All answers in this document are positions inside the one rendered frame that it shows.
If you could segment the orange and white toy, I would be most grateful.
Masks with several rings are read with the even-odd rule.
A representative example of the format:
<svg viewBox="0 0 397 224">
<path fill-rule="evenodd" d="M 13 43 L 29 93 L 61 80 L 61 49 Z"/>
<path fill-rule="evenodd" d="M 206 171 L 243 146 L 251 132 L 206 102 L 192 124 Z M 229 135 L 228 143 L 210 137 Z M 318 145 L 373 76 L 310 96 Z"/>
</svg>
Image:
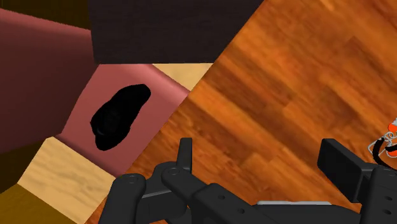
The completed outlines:
<svg viewBox="0 0 397 224">
<path fill-rule="evenodd" d="M 392 169 L 380 156 L 385 154 L 389 158 L 397 158 L 397 118 L 387 126 L 387 129 L 383 136 L 368 145 L 367 150 L 377 164 Z"/>
</svg>

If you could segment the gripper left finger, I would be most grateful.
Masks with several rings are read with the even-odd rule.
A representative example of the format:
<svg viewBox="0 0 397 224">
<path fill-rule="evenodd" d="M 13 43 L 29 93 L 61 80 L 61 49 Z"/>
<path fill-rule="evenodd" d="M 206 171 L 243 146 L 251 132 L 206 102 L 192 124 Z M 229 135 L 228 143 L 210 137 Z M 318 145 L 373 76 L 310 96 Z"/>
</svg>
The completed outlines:
<svg viewBox="0 0 397 224">
<path fill-rule="evenodd" d="M 117 177 L 98 224 L 150 224 L 185 218 L 191 224 L 274 224 L 274 221 L 219 184 L 192 174 L 192 139 L 179 142 L 175 162 L 159 164 L 158 174 Z"/>
</svg>

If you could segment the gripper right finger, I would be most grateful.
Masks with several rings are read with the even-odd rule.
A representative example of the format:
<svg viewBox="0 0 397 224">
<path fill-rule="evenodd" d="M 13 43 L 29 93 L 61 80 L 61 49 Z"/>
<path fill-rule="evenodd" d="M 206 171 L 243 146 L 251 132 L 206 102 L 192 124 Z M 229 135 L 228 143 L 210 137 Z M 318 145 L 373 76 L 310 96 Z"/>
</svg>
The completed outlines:
<svg viewBox="0 0 397 224">
<path fill-rule="evenodd" d="M 323 139 L 317 166 L 352 203 L 359 224 L 397 224 L 397 171 L 363 161 L 335 139 Z"/>
</svg>

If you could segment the black rounded lump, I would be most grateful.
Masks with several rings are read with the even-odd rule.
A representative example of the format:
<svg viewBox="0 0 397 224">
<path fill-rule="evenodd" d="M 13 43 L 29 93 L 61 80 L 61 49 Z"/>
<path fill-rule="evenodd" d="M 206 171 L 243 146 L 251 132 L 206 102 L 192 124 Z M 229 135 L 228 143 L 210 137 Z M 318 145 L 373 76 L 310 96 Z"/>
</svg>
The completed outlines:
<svg viewBox="0 0 397 224">
<path fill-rule="evenodd" d="M 129 85 L 104 103 L 90 121 L 97 149 L 107 151 L 120 144 L 150 96 L 147 85 Z"/>
</svg>

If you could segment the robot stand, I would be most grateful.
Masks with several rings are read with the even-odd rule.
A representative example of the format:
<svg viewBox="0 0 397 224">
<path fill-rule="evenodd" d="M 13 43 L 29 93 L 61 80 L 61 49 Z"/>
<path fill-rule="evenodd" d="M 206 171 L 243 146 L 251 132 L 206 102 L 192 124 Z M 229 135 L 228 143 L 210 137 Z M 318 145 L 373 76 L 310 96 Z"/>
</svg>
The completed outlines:
<svg viewBox="0 0 397 224">
<path fill-rule="evenodd" d="M 213 63 L 263 0 L 88 0 L 100 64 Z"/>
</svg>

